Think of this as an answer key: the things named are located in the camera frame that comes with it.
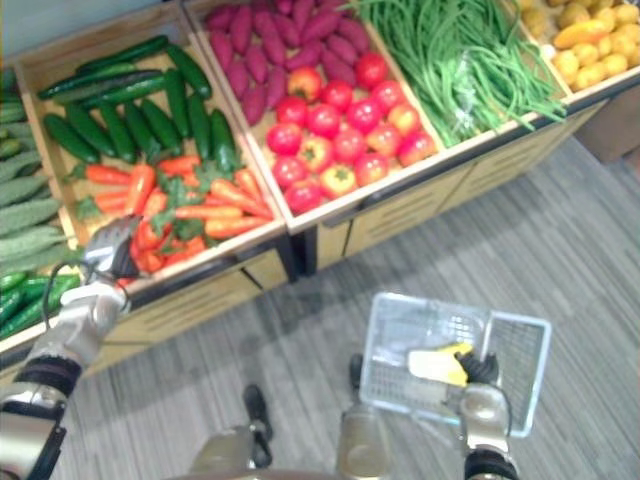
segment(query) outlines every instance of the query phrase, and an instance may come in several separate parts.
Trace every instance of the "wooden display bin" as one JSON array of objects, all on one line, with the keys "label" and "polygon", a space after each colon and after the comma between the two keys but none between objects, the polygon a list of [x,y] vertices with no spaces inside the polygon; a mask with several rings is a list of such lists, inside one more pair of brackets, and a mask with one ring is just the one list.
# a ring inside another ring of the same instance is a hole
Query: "wooden display bin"
[{"label": "wooden display bin", "polygon": [[[92,367],[98,371],[133,355],[150,345],[164,341],[183,330],[204,322],[234,305],[288,282],[295,277],[293,256],[285,222],[273,196],[264,182],[249,149],[242,129],[232,115],[226,97],[216,78],[211,74],[203,53],[194,41],[183,10],[176,2],[166,3],[127,14],[50,43],[20,55],[14,60],[22,98],[27,109],[34,137],[43,158],[45,171],[52,177],[54,196],[64,204],[61,222],[73,244],[84,246],[91,234],[108,217],[85,223],[75,215],[73,204],[80,198],[95,193],[99,187],[87,181],[69,184],[62,181],[77,160],[62,150],[47,134],[42,125],[46,113],[63,113],[52,101],[41,101],[35,93],[73,73],[80,63],[110,54],[154,35],[166,34],[170,41],[181,45],[200,63],[213,87],[213,98],[207,101],[210,111],[220,108],[227,116],[235,134],[242,159],[256,172],[263,195],[274,213],[269,224],[226,240],[188,261],[165,268],[149,278],[139,279],[127,287],[134,310],[123,317],[108,337],[101,360]],[[166,54],[155,55],[138,62],[141,68],[166,69],[172,65]],[[164,92],[150,96],[168,111]],[[186,153],[195,153],[192,141],[186,144]],[[104,163],[115,162],[105,159]],[[7,366],[8,358],[19,356],[44,331],[36,325],[0,342],[0,368]],[[0,382],[9,379],[9,370],[0,373]]]}]

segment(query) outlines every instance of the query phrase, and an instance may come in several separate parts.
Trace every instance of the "red vegetable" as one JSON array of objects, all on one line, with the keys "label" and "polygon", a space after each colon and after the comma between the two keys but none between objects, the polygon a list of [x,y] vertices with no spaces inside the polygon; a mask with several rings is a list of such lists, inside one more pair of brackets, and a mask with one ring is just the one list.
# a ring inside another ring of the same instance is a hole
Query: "red vegetable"
[{"label": "red vegetable", "polygon": [[277,123],[267,132],[267,145],[278,155],[295,155],[302,143],[302,130],[295,123]]},{"label": "red vegetable", "polygon": [[140,163],[133,167],[127,202],[124,206],[125,215],[140,215],[143,212],[155,182],[156,173],[149,165]]}]

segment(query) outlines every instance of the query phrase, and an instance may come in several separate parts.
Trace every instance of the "red tomato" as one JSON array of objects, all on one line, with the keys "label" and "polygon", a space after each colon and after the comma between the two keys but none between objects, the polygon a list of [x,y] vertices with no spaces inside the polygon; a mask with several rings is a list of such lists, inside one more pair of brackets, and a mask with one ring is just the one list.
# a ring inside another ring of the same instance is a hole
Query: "red tomato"
[{"label": "red tomato", "polygon": [[352,104],[347,110],[347,122],[363,134],[369,133],[382,120],[382,110],[378,104],[367,98]]},{"label": "red tomato", "polygon": [[386,80],[388,73],[387,62],[376,52],[365,53],[356,63],[358,85],[367,90]]},{"label": "red tomato", "polygon": [[367,135],[367,145],[385,157],[395,157],[402,135],[396,127],[388,124],[380,124]]},{"label": "red tomato", "polygon": [[336,138],[333,139],[333,155],[336,157],[336,161],[340,163],[353,165],[353,162],[355,162],[366,149],[367,144],[364,141],[364,137],[354,128],[347,128],[341,131]]},{"label": "red tomato", "polygon": [[358,188],[356,174],[347,165],[334,165],[327,168],[320,175],[320,185],[324,194],[331,199],[342,197]]},{"label": "red tomato", "polygon": [[307,167],[295,157],[279,157],[271,171],[282,189],[309,176]]},{"label": "red tomato", "polygon": [[295,155],[302,143],[302,130],[295,123],[276,123],[267,133],[267,145],[278,155]]},{"label": "red tomato", "polygon": [[424,130],[413,132],[404,139],[398,149],[398,160],[403,167],[408,167],[424,160],[436,152],[436,145],[431,135]]},{"label": "red tomato", "polygon": [[333,138],[340,130],[340,112],[331,105],[318,105],[307,115],[307,128],[321,137]]},{"label": "red tomato", "polygon": [[378,84],[371,92],[371,97],[378,102],[384,115],[396,105],[407,101],[400,84],[395,80],[385,80]]},{"label": "red tomato", "polygon": [[322,90],[320,99],[337,108],[339,112],[344,112],[353,100],[353,89],[343,80],[331,80]]},{"label": "red tomato", "polygon": [[315,102],[322,91],[322,77],[311,67],[295,69],[289,75],[287,92],[289,95],[301,97],[307,102]]},{"label": "red tomato", "polygon": [[333,145],[322,137],[309,137],[302,142],[300,160],[311,173],[321,173],[333,163]]},{"label": "red tomato", "polygon": [[276,108],[279,123],[295,123],[304,127],[307,122],[307,103],[300,97],[286,97]]},{"label": "red tomato", "polygon": [[356,161],[356,180],[364,187],[389,174],[389,159],[379,153],[368,153]]},{"label": "red tomato", "polygon": [[284,199],[293,213],[308,212],[322,203],[322,188],[313,179],[301,180],[287,189]]},{"label": "red tomato", "polygon": [[398,129],[403,137],[420,130],[422,127],[420,114],[408,103],[401,103],[393,107],[387,120]]}]

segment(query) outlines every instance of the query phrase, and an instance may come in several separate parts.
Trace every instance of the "gray carpet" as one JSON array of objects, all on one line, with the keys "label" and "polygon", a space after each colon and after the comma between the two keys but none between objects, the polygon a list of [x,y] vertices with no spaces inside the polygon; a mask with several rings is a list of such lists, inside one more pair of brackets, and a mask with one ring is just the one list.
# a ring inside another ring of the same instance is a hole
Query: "gray carpet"
[{"label": "gray carpet", "polygon": [[[552,321],[524,479],[640,476],[640,183],[570,139],[478,200],[85,380],[57,479],[182,474],[208,435],[245,420],[259,382],[275,465],[329,472],[346,365],[372,296],[390,290]],[[397,479],[460,479],[454,431],[388,414]]]}]

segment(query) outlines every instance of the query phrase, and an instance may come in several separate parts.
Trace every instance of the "sweet potato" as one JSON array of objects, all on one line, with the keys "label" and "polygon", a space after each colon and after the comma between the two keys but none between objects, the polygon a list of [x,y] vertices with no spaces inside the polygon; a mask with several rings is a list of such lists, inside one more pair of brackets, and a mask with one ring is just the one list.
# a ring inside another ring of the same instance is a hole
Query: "sweet potato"
[{"label": "sweet potato", "polygon": [[267,58],[262,52],[260,45],[251,45],[245,55],[247,70],[256,81],[256,83],[263,84],[267,81],[267,75],[269,74],[269,65],[267,64]]},{"label": "sweet potato", "polygon": [[338,32],[356,47],[358,53],[369,51],[369,35],[362,24],[350,18],[341,18],[338,23]]},{"label": "sweet potato", "polygon": [[232,62],[227,69],[227,79],[236,98],[242,98],[244,92],[249,88],[249,74],[244,62],[240,60]]},{"label": "sweet potato", "polygon": [[320,54],[323,50],[324,45],[318,40],[307,43],[298,53],[287,60],[285,64],[287,70],[291,72],[300,67],[316,67],[320,63]]},{"label": "sweet potato", "polygon": [[233,60],[233,45],[231,45],[231,40],[229,40],[227,34],[221,30],[212,30],[209,35],[209,43],[222,69],[229,68]]},{"label": "sweet potato", "polygon": [[231,44],[233,45],[233,49],[240,55],[245,54],[251,43],[251,20],[251,8],[243,5],[238,8],[229,26]]},{"label": "sweet potato", "polygon": [[336,31],[338,23],[342,16],[339,13],[331,11],[321,11],[317,15],[311,17],[301,30],[302,43],[312,40],[322,40]]},{"label": "sweet potato", "polygon": [[250,88],[242,96],[242,111],[247,117],[247,122],[252,127],[260,121],[267,101],[267,91],[264,86],[257,85]]},{"label": "sweet potato", "polygon": [[358,60],[359,55],[356,48],[340,35],[334,34],[327,38],[327,48],[349,65],[355,65]]},{"label": "sweet potato", "polygon": [[267,80],[267,101],[266,107],[271,110],[275,108],[280,100],[287,96],[287,73],[283,68],[274,67],[269,73]]},{"label": "sweet potato", "polygon": [[353,68],[340,60],[335,53],[325,50],[322,52],[320,61],[329,80],[342,80],[352,87],[356,86],[356,74]]}]

